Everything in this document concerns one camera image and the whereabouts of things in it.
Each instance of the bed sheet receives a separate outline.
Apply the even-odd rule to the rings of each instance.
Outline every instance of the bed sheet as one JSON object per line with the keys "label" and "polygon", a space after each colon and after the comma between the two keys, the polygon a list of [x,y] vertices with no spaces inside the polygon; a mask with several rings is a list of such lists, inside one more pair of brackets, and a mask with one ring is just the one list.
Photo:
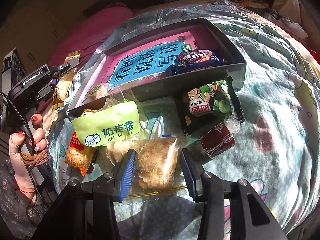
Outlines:
{"label": "bed sheet", "polygon": [[[84,71],[75,76],[70,97],[52,126],[49,147],[56,190],[60,192],[70,179],[82,180],[76,169],[63,162],[73,133],[68,105],[99,54],[140,33],[199,17],[225,33],[247,61],[244,87],[237,92],[247,121],[234,135],[236,146],[204,168],[221,179],[247,179],[288,233],[310,214],[320,195],[320,84],[305,57],[272,24],[259,23],[227,1],[136,16],[96,50]],[[164,116],[164,110],[158,111],[142,124],[151,127],[150,136],[163,134],[170,125]],[[95,179],[105,170],[99,158],[83,181]],[[201,218],[186,190],[154,201],[115,203],[115,211],[122,239],[197,239]],[[228,200],[224,219],[225,239],[229,239]]]}

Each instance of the blue snack package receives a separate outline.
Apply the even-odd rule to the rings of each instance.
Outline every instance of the blue snack package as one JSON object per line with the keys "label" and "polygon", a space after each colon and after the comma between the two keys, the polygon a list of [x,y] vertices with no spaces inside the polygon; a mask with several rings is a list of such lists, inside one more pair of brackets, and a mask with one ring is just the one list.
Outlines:
{"label": "blue snack package", "polygon": [[219,59],[213,50],[210,49],[183,51],[178,56],[175,74],[221,66],[223,64],[225,64],[224,60]]}

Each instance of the gray patterned sleeve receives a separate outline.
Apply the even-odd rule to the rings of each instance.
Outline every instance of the gray patterned sleeve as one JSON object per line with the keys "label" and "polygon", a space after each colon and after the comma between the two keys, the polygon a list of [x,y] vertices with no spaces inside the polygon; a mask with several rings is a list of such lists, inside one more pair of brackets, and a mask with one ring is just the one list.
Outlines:
{"label": "gray patterned sleeve", "polygon": [[0,215],[16,238],[26,239],[33,235],[47,209],[39,197],[31,206],[17,189],[13,176],[14,170],[8,159],[0,164]]}

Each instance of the human hand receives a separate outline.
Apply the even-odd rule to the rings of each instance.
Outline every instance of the human hand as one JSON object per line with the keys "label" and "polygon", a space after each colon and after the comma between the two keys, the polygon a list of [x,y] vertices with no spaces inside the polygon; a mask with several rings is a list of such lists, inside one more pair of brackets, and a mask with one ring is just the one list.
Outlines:
{"label": "human hand", "polygon": [[[42,116],[40,114],[34,114],[31,117],[32,123],[37,125],[39,128],[33,133],[34,142],[36,144],[35,151],[37,153],[46,150],[48,146],[48,141],[45,139],[47,136],[47,132],[44,128],[42,128]],[[14,178],[18,184],[20,191],[25,194],[25,192],[34,191],[34,186],[31,181],[31,178],[28,174],[28,171],[25,167],[25,164],[19,153],[19,146],[23,144],[25,140],[25,132],[20,131],[19,133],[13,133],[10,135],[9,140],[9,155],[12,163],[12,167],[14,169]],[[25,194],[28,198],[32,198],[33,193]]]}

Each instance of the pink blanket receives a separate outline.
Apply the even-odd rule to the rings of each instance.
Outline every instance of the pink blanket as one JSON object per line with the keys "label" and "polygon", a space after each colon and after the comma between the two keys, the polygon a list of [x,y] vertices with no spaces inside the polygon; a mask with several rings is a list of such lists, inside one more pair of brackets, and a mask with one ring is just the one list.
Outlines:
{"label": "pink blanket", "polygon": [[115,28],[132,17],[132,11],[124,7],[111,7],[97,12],[72,29],[50,56],[48,65],[57,66],[64,62],[68,53],[79,50],[81,68]]}

